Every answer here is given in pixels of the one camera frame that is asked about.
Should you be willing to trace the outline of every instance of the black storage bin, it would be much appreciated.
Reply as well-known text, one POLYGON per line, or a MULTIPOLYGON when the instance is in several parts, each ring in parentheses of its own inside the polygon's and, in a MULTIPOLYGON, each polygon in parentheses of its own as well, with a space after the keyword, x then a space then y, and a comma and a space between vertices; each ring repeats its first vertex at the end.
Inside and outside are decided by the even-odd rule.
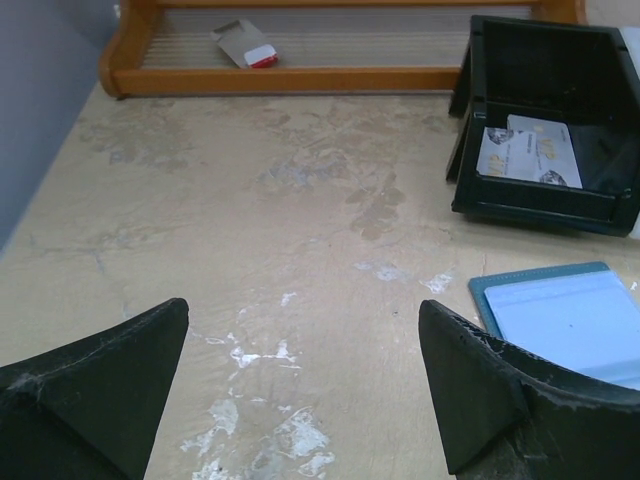
POLYGON ((614 28, 475 16, 450 115, 453 211, 626 236, 640 212, 640 81, 614 28), (583 189, 480 175, 485 127, 567 124, 583 189))

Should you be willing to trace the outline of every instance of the gray wall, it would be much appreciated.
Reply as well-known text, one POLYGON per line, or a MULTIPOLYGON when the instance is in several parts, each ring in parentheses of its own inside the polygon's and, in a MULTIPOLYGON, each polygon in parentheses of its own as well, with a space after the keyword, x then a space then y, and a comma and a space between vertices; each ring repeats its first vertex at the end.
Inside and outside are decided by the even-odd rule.
POLYGON ((97 80, 117 0, 20 0, 0 15, 0 249, 97 80))

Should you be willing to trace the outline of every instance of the white paint splatter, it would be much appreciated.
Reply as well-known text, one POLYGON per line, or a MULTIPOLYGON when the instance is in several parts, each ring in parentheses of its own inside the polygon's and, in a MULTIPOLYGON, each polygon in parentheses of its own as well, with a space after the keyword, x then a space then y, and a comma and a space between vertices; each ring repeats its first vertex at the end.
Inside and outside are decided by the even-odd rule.
POLYGON ((260 355, 256 355, 256 354, 248 355, 244 353, 244 350, 242 349, 242 347, 236 347, 233 350, 231 350, 231 358, 233 358, 236 362, 238 362, 238 366, 240 368, 247 368, 254 361, 258 360, 261 357, 260 355))
POLYGON ((329 444, 329 437, 318 430, 311 407, 298 410, 274 430, 279 450, 287 457, 307 457, 329 444))
POLYGON ((225 341, 220 338, 207 337, 204 339, 209 345, 224 345, 225 341))
POLYGON ((211 450, 211 445, 213 443, 213 437, 215 436, 215 434, 216 430, 215 428, 212 428, 205 433, 201 433, 192 440, 185 440, 184 442, 182 442, 182 446, 180 447, 180 449, 183 452, 186 452, 188 450, 191 450, 192 448, 197 447, 199 449, 198 457, 201 457, 209 450, 211 450))
POLYGON ((439 273, 429 281, 420 280, 420 284, 431 290, 431 293, 433 293, 434 295, 440 295, 444 293, 447 288, 449 288, 449 284, 452 281, 453 272, 451 270, 448 270, 445 273, 439 273))
POLYGON ((242 397, 244 397, 244 395, 242 395, 241 393, 235 393, 233 391, 233 387, 229 388, 227 393, 229 394, 230 397, 234 397, 234 398, 242 398, 242 397))
POLYGON ((280 360, 288 360, 291 363, 295 363, 296 361, 296 357, 289 355, 286 340, 280 340, 278 342, 278 352, 275 355, 265 355, 264 358, 278 358, 280 360))
POLYGON ((326 465, 333 463, 336 460, 336 456, 329 453, 316 453, 311 460, 304 465, 300 466, 298 473, 305 477, 315 477, 320 473, 320 469, 326 465))
POLYGON ((205 433, 197 435, 195 439, 185 440, 180 449, 183 452, 198 448, 198 457, 211 450, 213 440, 220 430, 227 432, 227 436, 233 435, 238 423, 238 409, 236 404, 231 400, 221 400, 214 403, 209 409, 209 414, 213 417, 215 425, 205 433))
POLYGON ((354 263, 353 266, 356 267, 358 270, 361 270, 363 272, 366 271, 366 270, 373 269, 373 265, 368 263, 368 262, 354 263))
POLYGON ((291 299, 293 297, 296 297, 298 294, 296 292, 291 292, 291 293, 285 293, 284 295, 282 295, 282 300, 280 301, 280 306, 281 307, 286 307, 287 305, 289 305, 289 302, 291 301, 291 299))
POLYGON ((385 282, 392 282, 394 280, 407 280, 410 275, 393 265, 383 265, 376 271, 376 277, 385 282))
POLYGON ((280 340, 278 343, 278 351, 275 355, 258 355, 258 354, 247 354, 245 353, 242 347, 236 347, 231 350, 231 358, 233 358, 236 362, 238 362, 238 366, 240 368, 247 368, 253 362, 260 358, 275 358, 278 360, 287 360, 290 363, 295 363, 296 357, 292 357, 289 355, 289 350, 287 347, 286 340, 280 340))
POLYGON ((216 430, 224 430, 228 436, 233 435, 238 423, 238 408, 232 400, 222 400, 214 403, 209 413, 216 421, 216 430))
POLYGON ((395 280, 407 281, 411 275, 391 263, 380 262, 360 262, 354 263, 353 266, 360 271, 366 272, 375 269, 375 276, 384 282, 393 282, 395 280))

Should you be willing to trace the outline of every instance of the wooden frame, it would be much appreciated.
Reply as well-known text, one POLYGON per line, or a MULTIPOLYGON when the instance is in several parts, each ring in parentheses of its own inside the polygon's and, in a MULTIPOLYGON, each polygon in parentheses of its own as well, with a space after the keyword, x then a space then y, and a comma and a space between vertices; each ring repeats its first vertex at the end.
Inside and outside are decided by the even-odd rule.
POLYGON ((532 6, 535 18, 586 23, 585 0, 120 0, 121 17, 100 59, 100 81, 116 98, 206 93, 450 90, 459 68, 141 68, 167 9, 269 7, 532 6))

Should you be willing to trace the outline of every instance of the wooden shelf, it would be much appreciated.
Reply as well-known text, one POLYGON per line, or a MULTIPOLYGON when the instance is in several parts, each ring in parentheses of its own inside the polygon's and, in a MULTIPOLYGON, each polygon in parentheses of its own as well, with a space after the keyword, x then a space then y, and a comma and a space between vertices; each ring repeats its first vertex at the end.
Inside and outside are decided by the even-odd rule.
POLYGON ((455 86, 474 14, 585 23, 583 0, 121 0, 109 95, 384 92, 455 86), (236 68, 210 38, 249 18, 282 61, 236 68))

